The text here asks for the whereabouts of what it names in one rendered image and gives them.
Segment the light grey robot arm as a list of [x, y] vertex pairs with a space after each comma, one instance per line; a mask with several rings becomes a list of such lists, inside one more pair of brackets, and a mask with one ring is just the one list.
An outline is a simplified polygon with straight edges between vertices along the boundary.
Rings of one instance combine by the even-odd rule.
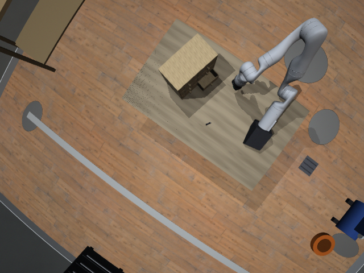
[[[310, 18], [292, 31], [273, 49], [258, 58], [259, 69], [250, 61], [243, 63], [239, 69], [237, 80], [241, 84], [255, 81], [266, 69], [280, 61], [288, 49], [296, 41], [302, 39], [305, 43], [302, 54], [296, 56], [289, 64], [286, 76], [278, 90], [278, 96], [284, 102], [274, 101], [268, 108], [258, 125], [260, 128], [270, 131], [285, 108], [297, 95], [297, 89], [288, 85], [304, 76], [313, 57], [326, 39], [328, 30], [316, 18]], [[287, 85], [287, 86], [286, 86]]]

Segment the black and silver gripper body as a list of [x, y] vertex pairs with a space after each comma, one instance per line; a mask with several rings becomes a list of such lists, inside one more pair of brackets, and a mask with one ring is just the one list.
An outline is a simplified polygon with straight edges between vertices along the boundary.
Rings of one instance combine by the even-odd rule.
[[239, 90], [239, 89], [241, 89], [243, 86], [245, 86], [245, 84], [241, 84], [241, 83], [239, 83], [238, 82], [238, 80], [237, 80], [237, 76], [238, 75], [236, 75], [235, 76], [235, 79], [233, 79], [231, 82], [232, 82], [232, 84], [233, 84], [233, 87], [234, 87], [234, 90]]

